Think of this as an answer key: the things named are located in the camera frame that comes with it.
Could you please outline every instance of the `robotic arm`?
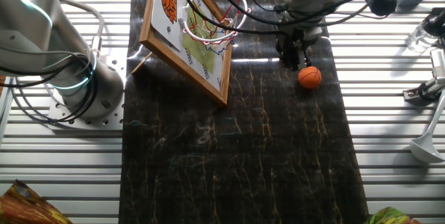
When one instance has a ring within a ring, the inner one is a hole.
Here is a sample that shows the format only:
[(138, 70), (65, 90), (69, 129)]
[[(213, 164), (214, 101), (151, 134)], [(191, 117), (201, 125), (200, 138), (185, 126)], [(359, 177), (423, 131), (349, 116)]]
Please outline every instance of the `robotic arm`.
[[(282, 11), (280, 12), (283, 16), (282, 22), (288, 22), (303, 19), (340, 1), (343, 0), (284, 0), (285, 4), (276, 6), (275, 10)], [(396, 0), (366, 0), (366, 2), (371, 11), (379, 16), (391, 14), (397, 6)], [(310, 65), (305, 52), (321, 37), (321, 27), (324, 26), (321, 22), (324, 18), (325, 15), (319, 15), (306, 22), (278, 27), (280, 31), (287, 34), (277, 36), (276, 41), (276, 49), (285, 67), (299, 70)]]
[(67, 52), (78, 53), (88, 59), (92, 70), (86, 70), (82, 62), (75, 62), (49, 83), (66, 105), (73, 106), (69, 109), (75, 111), (84, 106), (81, 103), (88, 92), (87, 84), (94, 76), (97, 94), (83, 117), (106, 115), (120, 102), (123, 82), (112, 67), (99, 59), (101, 32), (93, 38), (92, 49), (66, 17), (59, 0), (0, 0), (0, 75), (19, 77), (55, 70), (69, 63)]

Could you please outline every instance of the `mini basketball hoop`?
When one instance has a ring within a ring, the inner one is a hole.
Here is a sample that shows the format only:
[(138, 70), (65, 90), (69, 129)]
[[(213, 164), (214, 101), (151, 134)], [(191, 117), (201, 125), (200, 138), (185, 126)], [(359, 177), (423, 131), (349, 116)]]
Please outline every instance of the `mini basketball hoop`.
[[(250, 12), (250, 9), (248, 8), (248, 3), (246, 0), (241, 0), (244, 6), (244, 10)], [(240, 15), (241, 13), (239, 11), (236, 12), (235, 17), (234, 18), (226, 18), (228, 12), (230, 11), (230, 9), (232, 8), (232, 6), (229, 7), (229, 9), (227, 10), (227, 12), (225, 13), (224, 17), (219, 21), (221, 24), (224, 22), (228, 22), (228, 26), (230, 27), (235, 27), (236, 23), (237, 23), (237, 19), (238, 19), (238, 15)], [(188, 14), (188, 9), (190, 9), (189, 4), (187, 3), (186, 6), (184, 6), (184, 15)], [(243, 17), (241, 18), (241, 21), (239, 22), (239, 24), (236, 26), (237, 29), (241, 28), (244, 25), (245, 20), (247, 19), (246, 15), (243, 15)], [(230, 33), (225, 34), (222, 37), (219, 38), (212, 38), (212, 36), (215, 33), (225, 33), (225, 30), (222, 31), (218, 31), (218, 27), (216, 27), (214, 30), (211, 30), (208, 26), (207, 26), (207, 22), (204, 21), (203, 25), (192, 25), (192, 27), (189, 27), (189, 25), (187, 25), (187, 21), (184, 19), (182, 21), (181, 26), (184, 28), (183, 32), (189, 34), (190, 37), (192, 37), (192, 39), (202, 42), (204, 45), (206, 45), (206, 49), (208, 51), (212, 51), (213, 49), (211, 48), (212, 45), (221, 45), (224, 42), (228, 42), (228, 44), (234, 44), (233, 43), (233, 39), (235, 36), (238, 35), (238, 32), (236, 31), (232, 31)], [(194, 29), (195, 27), (200, 29), (200, 32), (204, 32), (202, 33), (201, 37), (196, 35), (194, 32), (191, 31), (191, 29)]]

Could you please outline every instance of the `glass bottle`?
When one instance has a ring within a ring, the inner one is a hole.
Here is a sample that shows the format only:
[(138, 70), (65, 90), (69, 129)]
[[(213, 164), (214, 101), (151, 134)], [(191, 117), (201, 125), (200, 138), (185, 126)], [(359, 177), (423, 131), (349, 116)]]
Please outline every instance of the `glass bottle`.
[(406, 39), (409, 50), (423, 54), (445, 34), (445, 10), (432, 10)]

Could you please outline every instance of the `backboard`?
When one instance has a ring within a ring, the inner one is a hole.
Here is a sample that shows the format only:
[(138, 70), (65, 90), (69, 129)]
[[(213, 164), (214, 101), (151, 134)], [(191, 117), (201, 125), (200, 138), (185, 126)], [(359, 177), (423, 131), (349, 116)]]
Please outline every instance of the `backboard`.
[[(194, 2), (207, 17), (217, 22), (224, 17), (214, 0)], [(180, 25), (182, 19), (190, 26), (204, 23), (192, 9), (184, 10), (185, 5), (186, 0), (147, 0), (139, 41), (180, 74), (194, 81), (219, 105), (226, 106), (232, 45), (224, 42), (210, 47), (184, 33)], [(215, 27), (207, 28), (209, 34), (204, 37), (208, 39), (226, 34)]]

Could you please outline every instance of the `basketball hoop rim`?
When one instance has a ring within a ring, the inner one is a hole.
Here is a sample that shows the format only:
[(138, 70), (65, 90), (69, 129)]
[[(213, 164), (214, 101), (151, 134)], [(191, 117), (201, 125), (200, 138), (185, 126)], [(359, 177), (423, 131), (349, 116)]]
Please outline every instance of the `basketball hoop rim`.
[[(248, 2), (247, 2), (246, 0), (241, 0), (241, 1), (243, 2), (244, 10), (247, 11), (247, 10), (248, 10)], [(190, 5), (187, 3), (187, 5), (184, 6), (184, 12), (185, 12), (186, 15), (187, 15), (187, 13), (188, 13), (188, 9), (189, 9), (189, 8), (190, 8)], [(247, 15), (243, 15), (243, 19), (241, 20), (241, 22), (238, 24), (238, 26), (237, 26), (236, 28), (237, 28), (237, 29), (241, 28), (241, 27), (244, 25), (244, 22), (245, 22), (246, 19), (247, 19)], [(190, 31), (190, 29), (188, 28), (188, 25), (187, 25), (187, 21), (186, 21), (186, 20), (183, 21), (183, 27), (184, 27), (184, 30), (187, 32), (187, 34), (189, 34), (190, 37), (192, 37), (192, 38), (195, 39), (195, 40), (199, 40), (200, 42), (212, 42), (212, 43), (213, 43), (213, 42), (221, 42), (221, 41), (223, 41), (223, 40), (232, 38), (232, 37), (236, 36), (236, 34), (237, 34), (235, 31), (233, 31), (233, 32), (231, 32), (231, 33), (229, 33), (229, 34), (227, 34), (227, 35), (221, 37), (221, 38), (216, 38), (216, 39), (204, 39), (204, 38), (201, 38), (201, 37), (196, 36), (195, 34), (193, 34), (193, 33)]]

